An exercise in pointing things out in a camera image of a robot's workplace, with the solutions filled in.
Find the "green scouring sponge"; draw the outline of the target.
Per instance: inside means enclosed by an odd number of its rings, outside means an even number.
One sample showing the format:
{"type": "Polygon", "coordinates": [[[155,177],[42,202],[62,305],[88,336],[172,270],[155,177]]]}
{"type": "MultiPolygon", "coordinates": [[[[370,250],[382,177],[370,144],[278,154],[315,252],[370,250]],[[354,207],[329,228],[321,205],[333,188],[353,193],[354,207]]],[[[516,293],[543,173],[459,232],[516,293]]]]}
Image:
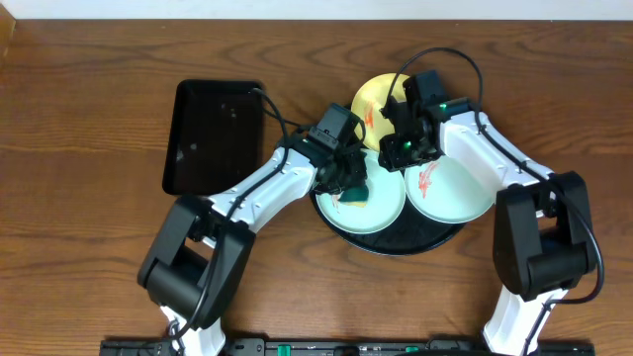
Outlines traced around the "green scouring sponge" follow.
{"type": "Polygon", "coordinates": [[[368,200],[369,188],[366,185],[345,190],[338,197],[339,204],[355,207],[365,207],[368,200]]]}

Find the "light green plate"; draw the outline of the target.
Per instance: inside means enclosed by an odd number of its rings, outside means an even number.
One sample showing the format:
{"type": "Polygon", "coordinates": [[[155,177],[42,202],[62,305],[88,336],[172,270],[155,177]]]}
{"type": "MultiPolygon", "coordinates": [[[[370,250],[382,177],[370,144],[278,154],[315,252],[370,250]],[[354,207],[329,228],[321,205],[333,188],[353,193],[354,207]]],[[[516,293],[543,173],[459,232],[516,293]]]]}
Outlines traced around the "light green plate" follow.
{"type": "Polygon", "coordinates": [[[404,177],[389,172],[378,163],[378,153],[363,149],[367,169],[366,202],[343,201],[341,194],[316,195],[317,209],[327,222],[345,232],[369,234],[393,223],[402,212],[406,201],[404,177]]]}

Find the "yellow plate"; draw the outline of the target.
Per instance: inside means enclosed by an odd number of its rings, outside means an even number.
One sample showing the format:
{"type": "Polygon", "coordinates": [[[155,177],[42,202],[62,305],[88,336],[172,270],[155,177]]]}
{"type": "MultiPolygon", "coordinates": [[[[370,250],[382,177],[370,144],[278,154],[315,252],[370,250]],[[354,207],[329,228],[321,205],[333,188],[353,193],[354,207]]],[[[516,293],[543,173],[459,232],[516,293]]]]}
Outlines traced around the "yellow plate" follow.
{"type": "Polygon", "coordinates": [[[352,100],[351,112],[363,121],[365,127],[365,133],[359,126],[354,131],[358,138],[364,138],[366,147],[375,151],[380,150],[383,136],[395,132],[394,125],[381,112],[395,76],[395,73],[386,73],[371,78],[360,87],[352,100]]]}

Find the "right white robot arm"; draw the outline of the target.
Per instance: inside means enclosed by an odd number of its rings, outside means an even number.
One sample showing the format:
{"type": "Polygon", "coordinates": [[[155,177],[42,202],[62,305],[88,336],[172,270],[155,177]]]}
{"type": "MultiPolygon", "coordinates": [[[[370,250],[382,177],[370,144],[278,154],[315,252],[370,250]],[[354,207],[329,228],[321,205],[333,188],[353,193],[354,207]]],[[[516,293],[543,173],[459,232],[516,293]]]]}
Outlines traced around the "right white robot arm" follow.
{"type": "Polygon", "coordinates": [[[443,157],[456,160],[495,194],[494,264],[502,289],[483,336],[500,355],[528,355],[553,307],[568,305],[569,290],[604,263],[593,233],[588,190],[575,172],[556,174],[534,162],[466,98],[403,102],[389,97],[382,110],[395,133],[380,141],[380,163],[404,169],[443,157]]]}

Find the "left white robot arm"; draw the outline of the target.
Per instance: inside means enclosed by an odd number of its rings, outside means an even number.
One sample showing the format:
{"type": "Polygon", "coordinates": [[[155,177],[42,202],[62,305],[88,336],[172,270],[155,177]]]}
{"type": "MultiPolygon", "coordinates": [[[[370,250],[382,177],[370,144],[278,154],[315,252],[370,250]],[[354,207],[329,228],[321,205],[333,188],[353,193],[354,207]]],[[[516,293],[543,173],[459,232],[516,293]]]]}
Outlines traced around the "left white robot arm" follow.
{"type": "Polygon", "coordinates": [[[169,320],[158,355],[217,355],[221,318],[240,284],[257,232],[312,190],[339,193],[366,177],[361,142],[324,134],[283,139],[240,183],[208,197],[183,195],[171,207],[137,274],[169,320]]]}

